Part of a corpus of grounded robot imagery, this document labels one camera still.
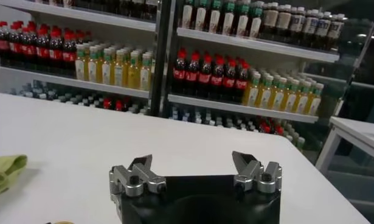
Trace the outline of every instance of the green cloth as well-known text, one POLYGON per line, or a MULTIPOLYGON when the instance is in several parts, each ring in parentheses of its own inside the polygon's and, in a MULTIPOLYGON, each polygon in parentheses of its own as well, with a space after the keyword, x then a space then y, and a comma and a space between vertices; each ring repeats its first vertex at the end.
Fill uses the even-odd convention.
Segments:
POLYGON ((15 183, 26 164, 26 155, 0 156, 0 193, 15 183))

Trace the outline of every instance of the metal gripper jaw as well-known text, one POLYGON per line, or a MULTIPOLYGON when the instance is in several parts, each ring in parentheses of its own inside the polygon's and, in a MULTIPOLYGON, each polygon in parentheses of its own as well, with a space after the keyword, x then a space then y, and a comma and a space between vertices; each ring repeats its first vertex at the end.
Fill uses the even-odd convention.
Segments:
POLYGON ((246 192, 253 187, 262 193, 272 194, 281 191, 282 168, 276 162, 269 162, 266 169, 254 156, 233 151, 235 167, 238 174, 234 176, 234 187, 246 192))

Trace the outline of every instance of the white table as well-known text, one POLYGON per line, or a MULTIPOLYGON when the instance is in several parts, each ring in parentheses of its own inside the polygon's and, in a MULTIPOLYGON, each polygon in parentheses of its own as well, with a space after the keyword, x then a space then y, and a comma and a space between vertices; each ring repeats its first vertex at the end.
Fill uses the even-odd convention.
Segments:
POLYGON ((283 167, 281 224, 368 223, 283 137, 3 94, 0 155, 29 163, 0 195, 0 223, 117 224, 111 166, 152 153, 159 175, 235 174, 233 150, 283 167))
POLYGON ((342 138, 374 157, 374 124, 339 117, 331 117, 330 123, 330 134, 315 165, 321 173, 327 172, 342 138))

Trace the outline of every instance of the white shelf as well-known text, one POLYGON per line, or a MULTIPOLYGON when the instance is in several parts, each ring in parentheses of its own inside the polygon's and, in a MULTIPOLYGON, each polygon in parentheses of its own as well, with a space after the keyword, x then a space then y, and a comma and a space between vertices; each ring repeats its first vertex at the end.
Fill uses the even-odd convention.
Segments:
POLYGON ((294 114, 294 113, 287 113, 282 111, 275 111, 275 110, 266 110, 256 107, 246 107, 242 105, 236 105, 231 103, 222 103, 217 101, 211 100, 203 100, 203 99, 196 99, 192 97, 186 96, 179 96, 179 95, 168 95, 169 102, 173 103, 181 103, 186 105, 193 105, 197 107, 206 107, 216 110, 224 110, 224 111, 232 111, 237 113, 243 114, 253 114, 259 115, 264 117, 274 117, 280 119, 286 119, 291 121, 300 121, 305 123, 315 123, 318 120, 316 116, 309 116, 309 115, 302 115, 302 114, 294 114))
POLYGON ((25 0, 0 0, 0 5, 10 7, 13 9, 25 10, 27 12, 44 13, 49 15, 80 19, 84 21, 108 24, 113 26, 146 30, 150 32, 154 32, 156 29, 155 23, 123 18, 118 15, 104 15, 100 14, 100 12, 96 13, 77 9, 67 9, 64 7, 52 6, 25 0))
POLYGON ((96 91, 103 91, 107 93, 115 93, 115 94, 121 94, 121 95, 126 95, 126 96, 149 98, 148 91, 124 88, 124 87, 119 87, 119 86, 110 86, 110 85, 105 85, 105 84, 64 78, 64 77, 60 77, 56 75, 46 75, 46 74, 37 73, 37 72, 30 72, 30 71, 23 71, 19 69, 1 67, 0 75, 4 75, 4 74, 18 75, 18 76, 22 75, 22 76, 26 76, 28 78, 39 80, 42 82, 49 82, 49 83, 55 83, 55 84, 60 84, 60 85, 66 85, 66 86, 74 86, 77 88, 92 89, 96 91))
POLYGON ((312 51, 301 47, 295 47, 288 44, 264 41, 264 40, 253 40, 243 39, 238 37, 229 37, 225 35, 202 32, 197 30, 178 28, 177 33, 179 37, 187 37, 198 40, 206 40, 221 44, 229 44, 239 47, 245 47, 260 51, 267 51, 276 54, 290 55, 299 58, 306 58, 310 60, 324 61, 332 63, 339 59, 338 54, 331 54, 322 51, 312 51))

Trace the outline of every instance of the yellow drink bottle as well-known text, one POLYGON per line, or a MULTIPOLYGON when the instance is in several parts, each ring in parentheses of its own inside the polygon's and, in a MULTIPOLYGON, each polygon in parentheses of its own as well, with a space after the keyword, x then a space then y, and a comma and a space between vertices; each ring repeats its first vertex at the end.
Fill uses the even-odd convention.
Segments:
POLYGON ((311 83, 304 81, 303 82, 303 88, 300 93, 297 94, 295 103, 292 107, 292 113, 301 114, 304 111, 304 108, 306 107, 308 97, 310 95, 310 87, 311 83))
POLYGON ((75 61, 76 67, 76 79, 88 81, 88 60, 85 57, 84 46, 82 44, 76 44, 77 58, 75 61))
POLYGON ((294 105, 294 102, 296 100, 296 92, 297 92, 298 85, 299 85, 298 80, 296 79, 291 80, 291 86, 289 87, 289 90, 286 93, 284 93, 284 98, 280 106, 281 111, 291 112, 292 106, 294 105))
POLYGON ((272 81, 273 76, 267 75, 264 87, 261 88, 258 93, 257 100, 255 101, 255 106, 260 108, 268 108, 268 101, 272 93, 272 81))
POLYGON ((274 97, 271 96, 270 102, 268 103, 268 108, 273 110, 279 110, 280 106, 282 104, 284 93, 285 93, 285 84, 286 84, 286 78, 280 78, 279 80, 279 86, 276 88, 276 93, 274 94, 274 97))
POLYGON ((303 112, 304 114, 315 116, 320 104, 320 95, 322 94, 323 88, 324 85, 321 83, 317 83, 315 85, 314 94, 310 96, 310 98, 308 99, 308 102, 303 112))

